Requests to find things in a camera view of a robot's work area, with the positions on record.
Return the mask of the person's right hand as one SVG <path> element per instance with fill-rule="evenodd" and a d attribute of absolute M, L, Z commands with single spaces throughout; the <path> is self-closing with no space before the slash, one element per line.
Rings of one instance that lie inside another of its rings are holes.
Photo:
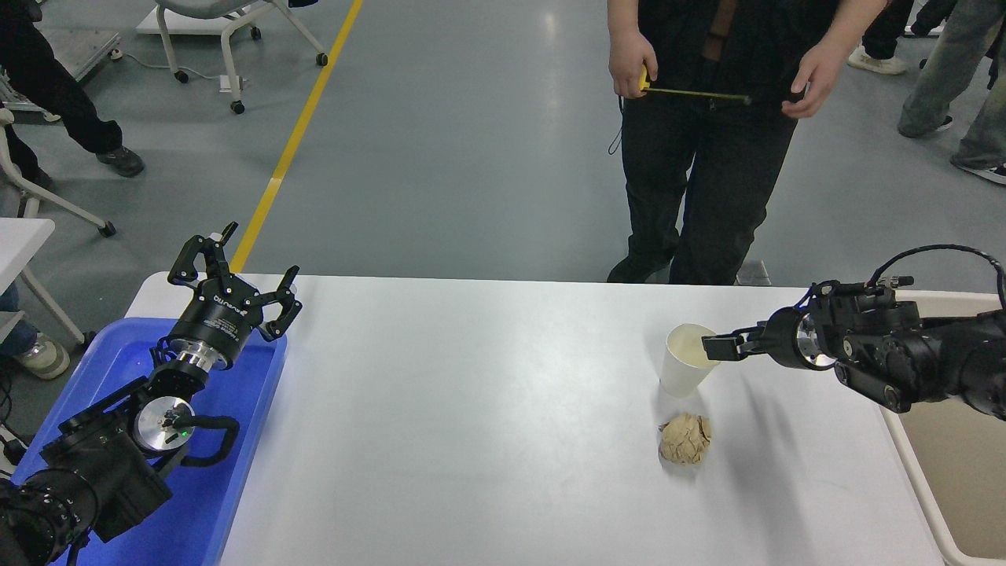
<path fill-rule="evenodd" d="M 659 66 L 655 50 L 638 29 L 615 29 L 608 32 L 608 72 L 613 79 L 613 89 L 622 99 L 633 100 L 644 96 L 641 80 L 657 79 Z"/>

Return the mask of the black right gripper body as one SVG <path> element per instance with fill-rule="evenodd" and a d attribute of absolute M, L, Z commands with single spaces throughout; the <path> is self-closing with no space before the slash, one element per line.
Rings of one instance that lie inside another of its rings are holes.
<path fill-rule="evenodd" d="M 797 338 L 801 320 L 799 309 L 787 306 L 773 312 L 762 330 L 762 350 L 784 368 L 802 368 L 802 352 Z"/>

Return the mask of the person's left hand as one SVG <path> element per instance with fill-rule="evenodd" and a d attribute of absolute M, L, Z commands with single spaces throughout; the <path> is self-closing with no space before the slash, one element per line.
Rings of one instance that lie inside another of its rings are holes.
<path fill-rule="evenodd" d="M 837 39 L 822 39 L 802 57 L 792 95 L 800 101 L 783 101 L 782 113 L 790 119 L 811 118 L 820 111 L 833 92 L 844 61 L 852 48 Z"/>

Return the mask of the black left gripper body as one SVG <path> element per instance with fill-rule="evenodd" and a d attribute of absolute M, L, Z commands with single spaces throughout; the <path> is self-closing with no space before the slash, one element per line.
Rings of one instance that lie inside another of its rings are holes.
<path fill-rule="evenodd" d="M 193 300 L 174 326 L 174 351 L 213 350 L 215 363 L 235 363 L 249 334 L 263 322 L 263 309 L 244 302 L 258 293 L 252 284 L 206 278 L 195 286 Z"/>

